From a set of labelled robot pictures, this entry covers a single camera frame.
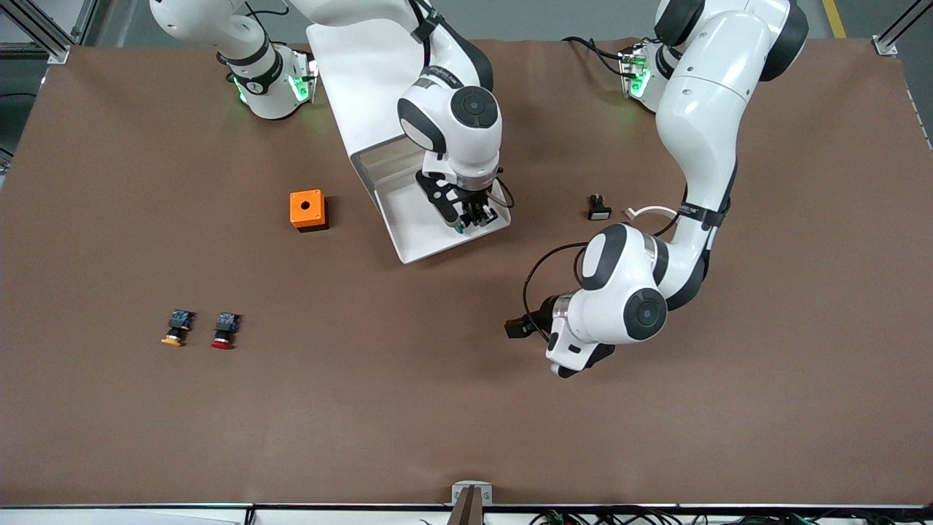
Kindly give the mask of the red mushroom push button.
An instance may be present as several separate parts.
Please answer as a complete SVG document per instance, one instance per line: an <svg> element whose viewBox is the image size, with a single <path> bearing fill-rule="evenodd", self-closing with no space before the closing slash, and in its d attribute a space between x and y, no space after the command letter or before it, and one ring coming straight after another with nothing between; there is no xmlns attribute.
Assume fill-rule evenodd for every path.
<svg viewBox="0 0 933 525"><path fill-rule="evenodd" d="M214 338L212 348L231 350L235 348L235 336L242 322L240 314L221 312L214 325Z"/></svg>

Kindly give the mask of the yellow mushroom push button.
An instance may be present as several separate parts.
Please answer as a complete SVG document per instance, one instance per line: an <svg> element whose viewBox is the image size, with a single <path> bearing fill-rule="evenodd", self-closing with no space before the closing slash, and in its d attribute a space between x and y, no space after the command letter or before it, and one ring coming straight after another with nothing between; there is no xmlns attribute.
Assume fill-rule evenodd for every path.
<svg viewBox="0 0 933 525"><path fill-rule="evenodd" d="M196 313L176 309L172 313L171 318L168 322L168 331L166 335L163 336L163 339L160 339L160 342L166 346L173 346L174 348L181 348L187 341L187 336L189 335L194 320L196 318Z"/></svg>

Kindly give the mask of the brown table cover mat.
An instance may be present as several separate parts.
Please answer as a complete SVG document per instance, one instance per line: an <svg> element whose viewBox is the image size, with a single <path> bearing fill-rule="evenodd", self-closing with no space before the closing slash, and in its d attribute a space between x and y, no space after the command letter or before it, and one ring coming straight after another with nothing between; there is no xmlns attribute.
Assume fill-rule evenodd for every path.
<svg viewBox="0 0 933 525"><path fill-rule="evenodd" d="M0 505L433 504L467 479L510 504L933 502L933 152L902 63L817 39L760 85L699 295L562 379L504 334L530 267L602 228L590 194L684 182L592 56L481 47L513 222L414 265L323 96L257 119L203 49L50 67L0 192ZM329 229L301 233L312 189Z"/></svg>

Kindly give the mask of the orange button enclosure box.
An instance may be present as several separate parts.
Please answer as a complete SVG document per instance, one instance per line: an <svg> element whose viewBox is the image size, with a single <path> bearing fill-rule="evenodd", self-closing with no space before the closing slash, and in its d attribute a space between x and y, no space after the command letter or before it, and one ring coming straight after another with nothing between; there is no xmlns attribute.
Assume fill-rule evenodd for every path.
<svg viewBox="0 0 933 525"><path fill-rule="evenodd" d="M329 229L329 202L320 189L289 194L289 221L301 233Z"/></svg>

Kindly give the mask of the aluminium frame post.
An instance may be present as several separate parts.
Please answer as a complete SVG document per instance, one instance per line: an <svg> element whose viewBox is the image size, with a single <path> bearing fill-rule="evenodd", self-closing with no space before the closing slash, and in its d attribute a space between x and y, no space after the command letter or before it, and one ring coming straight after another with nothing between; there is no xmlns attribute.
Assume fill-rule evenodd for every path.
<svg viewBox="0 0 933 525"><path fill-rule="evenodd" d="M102 0L0 0L0 59L64 64L83 44Z"/></svg>
<svg viewBox="0 0 933 525"><path fill-rule="evenodd" d="M907 9L882 34L873 34L874 49L880 56L896 56L897 40L903 37L922 17L933 9L933 0L913 0Z"/></svg>

